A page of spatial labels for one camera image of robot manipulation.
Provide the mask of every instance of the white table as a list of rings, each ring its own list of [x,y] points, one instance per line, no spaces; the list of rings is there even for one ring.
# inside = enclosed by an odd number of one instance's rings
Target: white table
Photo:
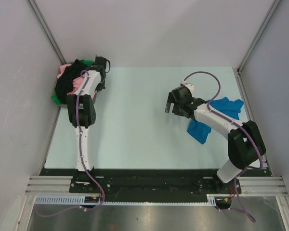
[[[218,99],[241,99],[231,67],[112,68],[106,89],[95,102],[92,126],[95,168],[220,168],[228,159],[226,139],[212,130],[202,145],[187,133],[189,119],[164,112],[168,93],[194,71],[215,74],[222,85]],[[203,74],[189,78],[194,97],[210,99],[216,81]],[[239,117],[247,121],[242,108]],[[75,168],[76,135],[62,108],[45,168]]]

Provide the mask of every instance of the black cloth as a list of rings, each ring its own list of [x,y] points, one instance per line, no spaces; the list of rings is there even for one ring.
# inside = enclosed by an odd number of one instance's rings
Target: black cloth
[[[62,103],[66,104],[66,94],[73,90],[73,80],[78,78],[87,67],[86,64],[76,59],[71,66],[65,68],[61,77],[58,78],[54,91]]]

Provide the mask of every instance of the wall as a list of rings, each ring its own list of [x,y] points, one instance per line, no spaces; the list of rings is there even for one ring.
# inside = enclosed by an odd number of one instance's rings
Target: wall
[[[238,67],[273,0],[37,0],[67,62]]]
[[[276,12],[242,78],[269,163],[289,192],[289,0]]]
[[[57,107],[59,61],[26,1],[0,1],[0,217],[37,171]]]

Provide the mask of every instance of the blue cloth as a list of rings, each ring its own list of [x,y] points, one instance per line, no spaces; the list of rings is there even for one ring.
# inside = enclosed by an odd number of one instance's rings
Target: blue cloth
[[[230,101],[225,97],[221,100],[213,100],[211,106],[233,119],[239,119],[238,114],[241,112],[243,101]],[[207,137],[209,133],[211,133],[211,130],[212,129],[208,125],[196,120],[192,120],[187,128],[188,134],[194,137],[201,144],[204,144],[207,141]]]

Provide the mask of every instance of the green cloth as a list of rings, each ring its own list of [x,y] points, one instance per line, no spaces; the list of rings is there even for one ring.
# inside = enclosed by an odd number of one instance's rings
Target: green cloth
[[[56,93],[52,95],[52,100],[56,103],[56,105],[62,104],[62,102],[58,99]]]
[[[87,66],[91,66],[93,64],[92,60],[81,60],[84,64],[86,64]],[[52,95],[52,100],[55,102],[56,105],[61,105],[62,102],[58,99],[56,93]]]
[[[92,60],[81,60],[84,64],[86,64],[87,66],[91,66],[93,64]]]

